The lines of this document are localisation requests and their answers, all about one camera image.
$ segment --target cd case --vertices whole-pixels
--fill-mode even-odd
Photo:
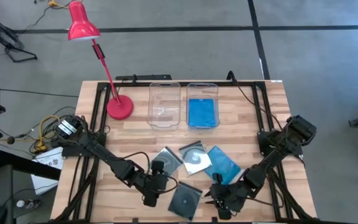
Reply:
[[[208,156],[212,161],[212,166],[204,171],[213,179],[213,174],[222,175],[222,184],[230,184],[231,180],[241,171],[241,168],[233,162],[220,148],[214,146]]]
[[[153,161],[162,161],[164,162],[164,172],[167,175],[171,176],[174,174],[178,168],[183,164],[183,162],[172,152],[170,148],[165,146],[160,153],[153,159]]]
[[[179,153],[189,175],[195,174],[212,165],[201,141],[196,141],[193,144],[181,147]]]
[[[193,221],[202,194],[202,190],[179,181],[168,211],[186,218],[188,221]]]

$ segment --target lamp shade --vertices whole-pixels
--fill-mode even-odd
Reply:
[[[86,16],[85,7],[78,1],[73,1],[68,6],[73,20],[68,30],[68,40],[90,40],[100,37],[100,32]]]

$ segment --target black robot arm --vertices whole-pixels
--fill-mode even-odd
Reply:
[[[168,181],[163,173],[163,162],[154,161],[151,165],[152,174],[148,174],[149,171],[145,172],[134,161],[117,157],[99,144],[97,134],[90,133],[85,119],[78,116],[68,116],[59,124],[56,132],[67,144],[76,144],[105,162],[128,187],[135,186],[144,195],[144,205],[156,206],[158,196],[163,193]]]
[[[287,124],[282,131],[274,131],[267,136],[269,147],[273,149],[271,153],[260,163],[247,168],[237,182],[222,185],[221,175],[214,174],[216,183],[209,188],[209,192],[205,195],[211,196],[213,201],[207,203],[214,204],[218,210],[220,219],[230,219],[232,216],[231,211],[240,212],[248,197],[255,198],[264,186],[267,175],[276,177],[273,168],[287,155],[294,152],[297,147],[309,144],[315,134],[316,127],[301,116],[288,118]],[[286,198],[292,198],[286,188],[282,186],[279,186],[279,188],[281,191],[285,191],[283,194]]]

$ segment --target cd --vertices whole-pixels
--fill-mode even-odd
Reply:
[[[202,193],[203,192],[199,189],[179,182],[171,203],[169,204],[168,211],[192,221]]]
[[[194,142],[179,149],[189,175],[208,168],[212,165],[201,141]]]
[[[164,162],[164,172],[171,176],[183,164],[183,162],[168,147],[163,148],[153,161]]]

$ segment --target lamp base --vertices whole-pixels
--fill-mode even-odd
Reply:
[[[121,104],[117,104],[114,98],[107,103],[107,113],[114,119],[125,119],[129,117],[134,110],[134,103],[128,96],[119,95]]]

